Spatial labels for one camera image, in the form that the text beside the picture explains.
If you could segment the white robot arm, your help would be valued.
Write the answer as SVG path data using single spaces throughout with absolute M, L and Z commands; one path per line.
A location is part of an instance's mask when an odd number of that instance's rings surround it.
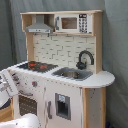
M 18 94 L 18 89 L 10 73 L 4 69 L 0 71 L 0 109 L 3 109 L 8 101 Z

